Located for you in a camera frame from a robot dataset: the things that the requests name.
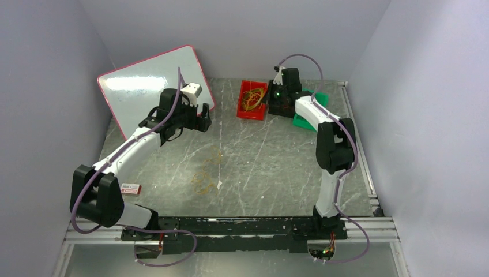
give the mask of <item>small box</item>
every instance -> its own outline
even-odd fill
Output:
[[[257,88],[262,88],[263,89],[263,97],[259,99],[259,104],[256,108],[252,109],[251,111],[246,111],[243,106],[243,96],[246,92],[249,92],[253,89]],[[260,83],[260,82],[253,82],[253,81],[248,81],[248,80],[243,80],[241,82],[241,90],[239,92],[239,99],[238,99],[238,109],[236,112],[236,116],[240,118],[245,118],[245,119],[256,119],[256,120],[263,120],[265,118],[265,112],[266,112],[266,88],[267,88],[267,83]]]
[[[121,185],[121,193],[124,194],[139,194],[141,192],[141,185],[137,184],[126,184]]]

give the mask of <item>red basket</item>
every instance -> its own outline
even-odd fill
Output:
[[[241,91],[239,92],[238,108],[236,112],[237,117],[241,117],[245,119],[256,119],[256,120],[263,120],[265,118],[265,111],[266,111],[265,103],[260,104],[258,107],[254,108],[251,111],[244,110],[243,107],[241,106],[241,103],[243,101],[243,95],[245,94],[245,92],[251,91],[252,89],[263,88],[266,96],[266,86],[267,83],[253,82],[248,80],[243,80],[241,82]]]

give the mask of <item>eraser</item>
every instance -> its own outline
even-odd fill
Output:
[[[141,185],[127,183],[121,185],[121,193],[139,194],[139,192],[141,192]]]

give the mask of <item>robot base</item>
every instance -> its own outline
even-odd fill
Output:
[[[234,252],[260,250],[289,250],[291,253],[309,253],[307,241],[347,239],[345,222],[340,215],[320,217],[316,209],[312,216],[255,216],[235,218],[160,217],[163,230],[188,230],[197,236],[196,252]],[[122,232],[123,241],[158,241],[160,235],[148,235],[133,230]],[[137,249],[142,259],[156,258],[159,254],[180,254],[193,247],[190,235],[166,234],[163,251],[154,246]]]

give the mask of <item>rubber band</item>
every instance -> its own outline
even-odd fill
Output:
[[[244,111],[251,111],[255,108],[261,108],[263,103],[261,100],[265,97],[265,90],[263,88],[254,88],[243,93],[241,101],[241,108]]]
[[[217,186],[214,184],[214,182],[212,181],[211,177],[209,176],[209,174],[205,169],[209,164],[214,164],[214,165],[220,164],[223,154],[221,153],[221,150],[219,150],[219,148],[215,146],[212,146],[210,150],[212,152],[212,158],[202,162],[201,171],[195,173],[194,177],[192,178],[191,183],[193,185],[193,190],[196,194],[206,194],[209,192],[211,188],[215,188],[216,195],[217,195]],[[203,188],[202,183],[204,183],[204,181],[206,180],[209,183],[205,188]]]

